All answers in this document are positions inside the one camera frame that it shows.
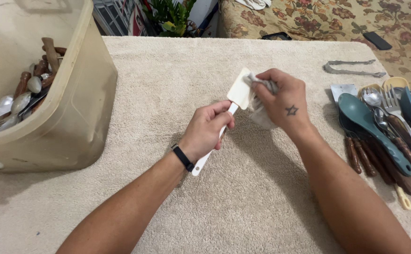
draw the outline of blue utensil handle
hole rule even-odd
[[[403,153],[384,135],[375,135],[404,176],[411,176],[411,164]]]

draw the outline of metal tongs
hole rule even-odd
[[[339,61],[339,60],[334,60],[334,61],[328,61],[324,66],[323,69],[331,74],[356,74],[356,75],[371,75],[374,76],[375,78],[381,78],[384,75],[386,75],[386,72],[376,72],[376,73],[372,73],[372,72],[366,72],[366,71],[349,71],[349,70],[336,70],[331,68],[331,65],[340,65],[340,64],[351,64],[351,65],[356,65],[356,64],[372,64],[374,63],[376,60],[372,59],[369,61],[365,61],[365,62],[359,62],[359,61],[350,61],[350,62],[346,62],[346,61]]]

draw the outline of left hand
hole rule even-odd
[[[212,149],[221,148],[221,139],[218,136],[224,125],[233,128],[234,117],[227,110],[231,106],[230,100],[223,100],[209,106],[200,107],[195,111],[188,124],[185,134],[178,145],[186,157],[195,163]]]

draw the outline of white spatula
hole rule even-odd
[[[238,75],[237,79],[234,81],[231,89],[228,92],[227,97],[230,101],[232,101],[232,104],[228,109],[231,114],[234,114],[238,107],[245,110],[248,107],[250,100],[254,96],[253,92],[251,92],[251,87],[243,81],[243,77],[250,72],[251,71],[247,68],[243,68],[243,70],[240,72],[240,75]],[[223,135],[225,128],[226,126],[223,126],[221,128],[219,137]],[[195,168],[191,171],[191,174],[193,176],[199,175],[199,172],[201,172],[202,167],[210,156],[210,153],[212,153],[212,151],[199,159],[195,164]]]

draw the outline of teal plastic spoon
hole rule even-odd
[[[411,176],[411,164],[389,138],[378,130],[373,121],[372,112],[362,101],[353,95],[341,94],[339,96],[339,108],[345,116],[363,127],[384,146],[403,175]]]

